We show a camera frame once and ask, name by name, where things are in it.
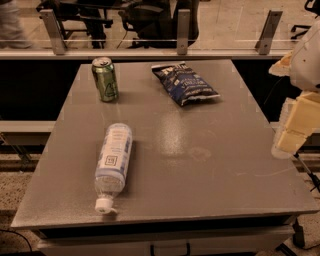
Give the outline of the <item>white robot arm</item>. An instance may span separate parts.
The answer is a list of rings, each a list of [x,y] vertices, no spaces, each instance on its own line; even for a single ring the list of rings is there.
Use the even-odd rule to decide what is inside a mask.
[[[282,105],[271,154],[287,159],[296,154],[320,128],[320,21],[316,21],[295,48],[271,66],[269,73],[288,76],[301,90]]]

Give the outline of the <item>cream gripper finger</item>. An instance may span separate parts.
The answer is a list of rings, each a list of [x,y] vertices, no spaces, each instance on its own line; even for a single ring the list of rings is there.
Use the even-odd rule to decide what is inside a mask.
[[[272,64],[269,68],[269,73],[274,76],[283,77],[288,76],[290,73],[291,57],[293,52],[290,51],[284,55],[276,63]]]
[[[290,158],[319,128],[319,93],[302,92],[296,99],[287,98],[282,106],[271,154],[278,159]]]

